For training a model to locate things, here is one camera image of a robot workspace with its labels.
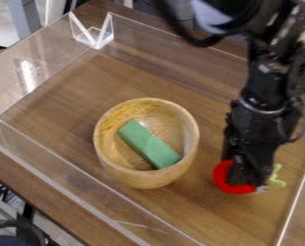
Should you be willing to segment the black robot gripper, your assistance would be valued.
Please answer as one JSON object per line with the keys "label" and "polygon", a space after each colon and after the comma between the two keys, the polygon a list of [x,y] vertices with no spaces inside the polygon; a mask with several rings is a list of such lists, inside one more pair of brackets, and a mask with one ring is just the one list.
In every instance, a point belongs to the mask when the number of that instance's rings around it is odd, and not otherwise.
{"label": "black robot gripper", "polygon": [[292,136],[302,117],[297,101],[278,111],[255,111],[243,100],[230,103],[221,151],[227,192],[258,192],[267,187],[278,148],[304,135]]}

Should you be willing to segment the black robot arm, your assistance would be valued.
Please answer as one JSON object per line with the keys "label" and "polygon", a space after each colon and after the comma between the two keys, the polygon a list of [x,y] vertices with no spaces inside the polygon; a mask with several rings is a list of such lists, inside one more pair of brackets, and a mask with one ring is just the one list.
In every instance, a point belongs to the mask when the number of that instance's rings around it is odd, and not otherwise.
{"label": "black robot arm", "polygon": [[273,185],[281,146],[305,134],[305,7],[300,0],[255,0],[225,25],[249,40],[249,77],[230,102],[215,186],[247,194]]}

